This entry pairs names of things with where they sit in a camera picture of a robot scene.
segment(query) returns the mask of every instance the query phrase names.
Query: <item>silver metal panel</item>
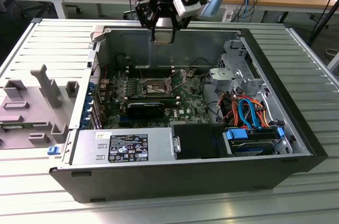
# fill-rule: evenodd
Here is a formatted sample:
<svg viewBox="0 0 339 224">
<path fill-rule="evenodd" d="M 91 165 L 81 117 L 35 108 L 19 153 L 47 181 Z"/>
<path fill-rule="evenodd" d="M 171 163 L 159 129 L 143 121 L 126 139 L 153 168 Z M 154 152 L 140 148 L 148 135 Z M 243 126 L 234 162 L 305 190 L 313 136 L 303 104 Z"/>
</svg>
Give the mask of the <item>silver metal panel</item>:
<svg viewBox="0 0 339 224">
<path fill-rule="evenodd" d="M 86 37 L 92 26 L 100 23 L 105 25 L 118 24 L 121 26 L 138 26 L 133 21 L 101 21 L 101 20 L 55 20 L 46 19 L 34 31 L 35 37 Z M 216 28 L 244 27 L 258 38 L 267 40 L 274 37 L 298 40 L 297 35 L 288 32 L 284 26 L 278 24 L 230 24 L 221 23 L 192 23 L 191 27 L 210 25 Z M 18 54 L 32 56 L 62 55 L 72 57 L 86 55 L 88 49 L 19 49 Z M 264 50 L 264 53 L 277 59 L 295 57 L 303 60 L 297 62 L 311 62 L 314 54 L 305 47 L 299 50 Z M 303 69 L 303 73 L 294 72 L 297 69 L 277 69 L 279 76 L 287 87 L 293 83 L 303 82 L 327 84 L 330 81 L 324 71 Z M 305 117 L 313 119 L 318 115 L 326 120 L 331 117 L 332 110 L 339 111 L 338 103 L 332 100 L 298 101 L 299 108 L 306 112 Z M 48 165 L 45 152 L 29 149 L 25 154 L 18 151 L 5 150 L 0 152 L 0 164 L 5 163 L 11 172 L 0 176 L 0 221 L 2 223 L 19 222 L 57 222 L 70 223 L 335 223 L 338 218 L 339 208 L 339 130 L 336 113 L 331 121 L 310 122 L 316 136 L 325 147 L 330 158 L 324 161 L 311 173 L 296 174 L 271 191 L 228 193 L 222 195 L 190 196 L 184 198 L 154 199 L 124 202 L 107 202 L 93 204 L 79 204 L 74 202 L 68 193 L 48 175 Z"/>
</svg>

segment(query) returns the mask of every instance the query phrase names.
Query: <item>gray plastic part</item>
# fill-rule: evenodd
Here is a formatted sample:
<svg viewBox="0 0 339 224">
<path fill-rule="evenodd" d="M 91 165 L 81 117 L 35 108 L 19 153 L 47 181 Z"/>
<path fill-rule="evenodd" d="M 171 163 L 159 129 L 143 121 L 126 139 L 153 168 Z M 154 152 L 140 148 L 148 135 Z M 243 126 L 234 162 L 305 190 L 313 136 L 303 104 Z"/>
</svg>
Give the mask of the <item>gray plastic part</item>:
<svg viewBox="0 0 339 224">
<path fill-rule="evenodd" d="M 51 136 L 55 139 L 55 141 L 58 144 L 63 144 L 66 142 L 68 135 L 68 126 L 67 124 L 64 124 L 63 130 L 60 131 L 59 128 L 54 124 L 52 131 L 51 131 Z"/>
<path fill-rule="evenodd" d="M 26 90 L 21 80 L 8 80 L 4 87 L 4 91 L 10 99 L 22 98 L 20 90 Z"/>
<path fill-rule="evenodd" d="M 49 143 L 49 137 L 46 133 L 30 133 L 28 140 L 31 141 L 32 144 Z"/>
<path fill-rule="evenodd" d="M 54 79 L 50 79 L 49 80 L 49 83 L 51 84 L 54 92 L 56 93 L 57 96 L 59 96 L 61 94 L 61 91 L 60 91 L 60 88 L 58 87 L 57 83 L 55 82 Z M 44 93 L 43 89 L 42 88 L 39 88 L 41 94 L 43 97 L 46 97 L 46 94 Z"/>
<path fill-rule="evenodd" d="M 60 91 L 60 89 L 59 89 L 57 83 L 55 82 L 54 79 L 52 79 L 52 80 L 50 80 L 50 81 L 51 81 L 51 86 L 52 86 L 54 92 L 57 94 L 57 96 L 59 96 L 59 95 L 61 94 L 61 91 Z"/>
<path fill-rule="evenodd" d="M 21 115 L 3 115 L 0 117 L 0 122 L 22 122 L 23 117 Z"/>
<path fill-rule="evenodd" d="M 13 101 L 13 102 L 5 102 L 2 106 L 5 110 L 11 109 L 28 109 L 30 105 L 27 101 Z"/>
<path fill-rule="evenodd" d="M 69 98 L 75 98 L 79 91 L 79 84 L 77 81 L 68 81 L 66 84 L 66 92 Z"/>
<path fill-rule="evenodd" d="M 58 99 L 58 94 L 55 92 L 51 83 L 46 75 L 46 66 L 43 64 L 40 70 L 31 70 L 32 76 L 36 77 L 40 83 L 40 86 L 53 109 L 57 109 L 61 106 L 61 102 Z"/>
<path fill-rule="evenodd" d="M 46 124 L 37 124 L 33 125 L 36 131 L 50 131 L 52 129 L 52 124 L 50 122 L 46 122 Z"/>
</svg>

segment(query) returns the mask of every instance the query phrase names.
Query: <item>warning label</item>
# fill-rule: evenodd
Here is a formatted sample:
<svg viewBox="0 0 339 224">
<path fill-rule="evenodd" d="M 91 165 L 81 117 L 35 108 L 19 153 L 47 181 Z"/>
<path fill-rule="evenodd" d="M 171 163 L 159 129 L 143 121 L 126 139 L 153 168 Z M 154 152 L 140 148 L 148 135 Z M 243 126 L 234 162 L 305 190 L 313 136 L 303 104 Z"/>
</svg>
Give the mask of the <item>warning label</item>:
<svg viewBox="0 0 339 224">
<path fill-rule="evenodd" d="M 111 135 L 109 162 L 148 160 L 148 135 Z"/>
</svg>

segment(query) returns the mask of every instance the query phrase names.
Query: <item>desk leg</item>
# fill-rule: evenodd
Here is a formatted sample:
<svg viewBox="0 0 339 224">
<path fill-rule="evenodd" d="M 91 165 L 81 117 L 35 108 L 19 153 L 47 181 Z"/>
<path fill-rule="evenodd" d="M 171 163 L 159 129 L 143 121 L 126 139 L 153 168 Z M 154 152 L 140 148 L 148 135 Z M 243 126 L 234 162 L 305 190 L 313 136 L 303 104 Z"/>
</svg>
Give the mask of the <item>desk leg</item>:
<svg viewBox="0 0 339 224">
<path fill-rule="evenodd" d="M 55 0 L 53 1 L 55 10 L 57 11 L 57 15 L 59 19 L 66 19 L 67 13 L 65 9 L 65 5 L 63 4 L 63 0 Z"/>
<path fill-rule="evenodd" d="M 237 9 L 237 4 L 225 4 L 221 5 L 225 9 L 222 16 L 222 22 L 230 22 L 234 11 Z"/>
<path fill-rule="evenodd" d="M 334 72 L 335 69 L 339 66 L 339 52 L 336 54 L 335 57 L 329 62 L 327 68 L 329 71 Z"/>
</svg>

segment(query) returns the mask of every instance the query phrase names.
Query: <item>blue latch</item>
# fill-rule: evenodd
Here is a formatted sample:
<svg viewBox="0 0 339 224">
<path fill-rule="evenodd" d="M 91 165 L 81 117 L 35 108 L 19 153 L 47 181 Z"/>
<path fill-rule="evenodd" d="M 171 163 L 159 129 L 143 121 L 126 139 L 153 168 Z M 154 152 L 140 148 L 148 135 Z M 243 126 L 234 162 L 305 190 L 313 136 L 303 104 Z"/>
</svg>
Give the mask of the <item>blue latch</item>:
<svg viewBox="0 0 339 224">
<path fill-rule="evenodd" d="M 228 140 L 231 139 L 247 139 L 248 135 L 245 129 L 230 129 L 226 132 Z"/>
<path fill-rule="evenodd" d="M 60 154 L 60 147 L 58 146 L 50 146 L 47 151 L 48 155 L 57 155 Z"/>
<path fill-rule="evenodd" d="M 282 129 L 282 127 L 277 128 L 277 131 L 279 133 L 280 138 L 283 138 L 285 136 L 285 132 Z"/>
</svg>

